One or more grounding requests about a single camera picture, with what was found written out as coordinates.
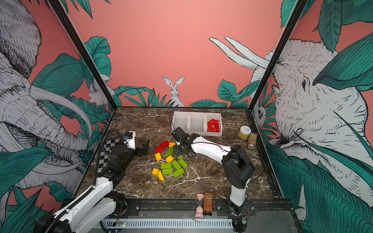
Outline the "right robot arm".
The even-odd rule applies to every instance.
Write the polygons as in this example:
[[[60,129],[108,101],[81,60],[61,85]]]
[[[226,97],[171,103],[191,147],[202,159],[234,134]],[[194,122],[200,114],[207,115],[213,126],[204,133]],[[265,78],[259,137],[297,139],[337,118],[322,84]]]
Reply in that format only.
[[[172,137],[176,140],[174,150],[177,155],[194,152],[219,162],[232,185],[230,202],[236,207],[244,204],[247,198],[247,186],[255,171],[255,165],[244,148],[239,145],[223,146],[208,141],[196,133],[189,135],[180,127],[172,131]]]

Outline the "red arch lego piece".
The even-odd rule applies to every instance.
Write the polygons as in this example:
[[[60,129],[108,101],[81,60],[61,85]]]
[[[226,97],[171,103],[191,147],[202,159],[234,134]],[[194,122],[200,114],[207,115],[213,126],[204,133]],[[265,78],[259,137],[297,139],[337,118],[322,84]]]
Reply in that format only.
[[[219,121],[216,119],[212,119],[207,123],[207,132],[211,133],[219,133],[220,132],[220,124]]]

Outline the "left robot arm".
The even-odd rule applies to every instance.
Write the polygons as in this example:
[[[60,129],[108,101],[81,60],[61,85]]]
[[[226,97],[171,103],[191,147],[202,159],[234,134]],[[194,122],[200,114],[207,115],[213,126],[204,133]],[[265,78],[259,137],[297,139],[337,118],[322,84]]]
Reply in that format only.
[[[126,170],[136,156],[147,155],[150,140],[141,147],[135,143],[134,131],[119,134],[119,143],[101,151],[108,156],[106,166],[96,174],[95,181],[77,198],[55,214],[46,214],[34,226],[35,233],[87,233],[109,215],[121,217],[128,210],[125,196],[116,192]]]

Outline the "white three-compartment bin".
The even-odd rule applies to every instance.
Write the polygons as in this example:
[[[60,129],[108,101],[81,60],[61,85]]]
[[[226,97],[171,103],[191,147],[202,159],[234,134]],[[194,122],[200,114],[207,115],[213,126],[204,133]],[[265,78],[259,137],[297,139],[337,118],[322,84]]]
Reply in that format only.
[[[220,124],[219,133],[207,132],[207,123],[216,119]],[[199,134],[200,136],[222,136],[222,116],[220,113],[211,112],[183,112],[174,111],[172,118],[172,131],[181,127],[187,134]]]

